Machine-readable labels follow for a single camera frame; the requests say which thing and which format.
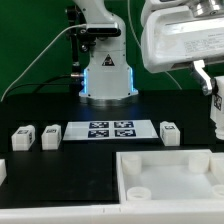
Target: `robot logo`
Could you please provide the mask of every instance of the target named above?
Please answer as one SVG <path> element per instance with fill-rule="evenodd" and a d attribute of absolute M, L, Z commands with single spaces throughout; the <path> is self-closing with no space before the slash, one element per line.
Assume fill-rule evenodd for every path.
<path fill-rule="evenodd" d="M 102 66 L 115 66 L 114 62 L 109 54 L 107 55 L 106 59 L 104 60 Z"/>

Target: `black label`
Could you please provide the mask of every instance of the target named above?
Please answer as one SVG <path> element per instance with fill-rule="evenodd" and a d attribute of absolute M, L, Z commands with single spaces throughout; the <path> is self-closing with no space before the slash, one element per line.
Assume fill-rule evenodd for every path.
<path fill-rule="evenodd" d="M 56 133 L 57 130 L 55 129 L 48 129 L 46 133 Z"/>
<path fill-rule="evenodd" d="M 109 122 L 90 122 L 90 129 L 109 128 Z"/>
<path fill-rule="evenodd" d="M 115 66 L 114 62 L 109 54 L 107 55 L 106 59 L 104 60 L 102 66 Z"/>
<path fill-rule="evenodd" d="M 134 123 L 132 121 L 116 121 L 114 122 L 114 128 L 133 128 Z"/>
<path fill-rule="evenodd" d="M 136 137 L 134 129 L 131 130 L 115 130 L 115 137 Z"/>
<path fill-rule="evenodd" d="M 221 111 L 222 109 L 222 97 L 215 95 L 214 106 Z"/>
<path fill-rule="evenodd" d="M 28 132 L 29 132 L 28 130 L 20 130 L 17 134 L 19 134 L 19 135 L 25 135 Z"/>
<path fill-rule="evenodd" d="M 108 138 L 109 130 L 89 131 L 88 138 Z"/>
<path fill-rule="evenodd" d="M 175 129 L 174 126 L 164 126 L 164 128 L 165 128 L 166 130 L 174 130 L 174 129 Z"/>
<path fill-rule="evenodd" d="M 29 134 L 29 140 L 30 140 L 30 144 L 32 143 L 32 133 L 30 132 Z"/>

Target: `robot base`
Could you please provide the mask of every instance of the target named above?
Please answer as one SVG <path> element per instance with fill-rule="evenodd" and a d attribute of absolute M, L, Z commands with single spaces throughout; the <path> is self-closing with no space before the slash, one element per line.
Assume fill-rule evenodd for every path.
<path fill-rule="evenodd" d="M 81 103 L 97 106 L 97 107 L 111 107 L 111 106 L 124 106 L 138 101 L 138 94 L 131 95 L 121 99 L 94 99 L 90 97 L 79 97 Z"/>

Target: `black cable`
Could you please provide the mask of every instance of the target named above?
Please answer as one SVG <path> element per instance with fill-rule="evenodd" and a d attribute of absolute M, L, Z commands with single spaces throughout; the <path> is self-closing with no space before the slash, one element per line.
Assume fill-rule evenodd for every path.
<path fill-rule="evenodd" d="M 44 86 L 46 86 L 46 84 L 50 83 L 50 82 L 54 82 L 56 80 L 59 80 L 59 79 L 64 79 L 64 78 L 71 78 L 70 75 L 62 75 L 62 76 L 57 76 L 57 77 L 53 77 L 53 78 L 50 78 L 48 79 L 47 81 L 45 81 L 43 84 L 40 84 L 40 86 L 38 86 L 34 91 L 33 93 L 37 93 L 39 92 Z"/>
<path fill-rule="evenodd" d="M 26 87 L 26 86 L 69 86 L 69 84 L 53 84 L 53 83 L 27 83 L 27 84 L 22 84 L 22 85 L 18 85 L 13 87 L 12 89 L 9 89 L 9 91 L 7 92 L 7 94 L 5 95 L 5 99 L 7 98 L 7 96 L 9 95 L 10 92 L 19 89 L 21 87 Z"/>

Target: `white plastic part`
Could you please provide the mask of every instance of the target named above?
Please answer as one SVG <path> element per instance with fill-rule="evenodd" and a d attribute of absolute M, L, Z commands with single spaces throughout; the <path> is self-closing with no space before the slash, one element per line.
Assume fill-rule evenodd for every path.
<path fill-rule="evenodd" d="M 28 151 L 34 141 L 34 126 L 20 127 L 12 136 L 13 151 Z"/>
<path fill-rule="evenodd" d="M 212 197 L 215 199 L 224 199 L 224 185 L 215 185 L 212 187 Z"/>
<path fill-rule="evenodd" d="M 165 146 L 180 145 L 180 131 L 173 122 L 160 123 L 160 137 Z"/>
<path fill-rule="evenodd" d="M 61 126 L 47 126 L 41 136 L 43 150 L 58 149 L 61 142 Z"/>
<path fill-rule="evenodd" d="M 210 170 L 220 184 L 224 184 L 224 153 L 214 153 L 210 157 Z"/>
<path fill-rule="evenodd" d="M 202 152 L 192 152 L 189 156 L 188 168 L 193 173 L 206 173 L 209 169 L 209 154 Z"/>
<path fill-rule="evenodd" d="M 135 154 L 124 155 L 122 156 L 122 167 L 126 175 L 141 174 L 142 158 Z"/>
<path fill-rule="evenodd" d="M 0 160 L 0 185 L 3 183 L 4 179 L 6 178 L 6 167 L 5 167 L 5 160 Z"/>
<path fill-rule="evenodd" d="M 222 62 L 223 24 L 223 15 L 195 18 L 188 6 L 153 12 L 141 38 L 145 68 L 158 73 L 188 68 L 203 58 L 208 64 Z"/>
<path fill-rule="evenodd" d="M 171 8 L 178 5 L 181 5 L 189 0 L 175 0 L 175 1 L 164 1 L 161 0 L 146 0 L 144 8 L 142 10 L 141 14 L 141 24 L 144 27 L 148 17 L 151 15 L 152 12 L 159 10 L 159 9 L 165 9 L 165 8 Z"/>
<path fill-rule="evenodd" d="M 224 140 L 224 76 L 215 79 L 219 91 L 212 96 L 211 119 L 216 123 L 216 137 Z"/>
<path fill-rule="evenodd" d="M 151 191 L 145 187 L 133 187 L 127 191 L 128 201 L 149 201 L 151 200 Z"/>

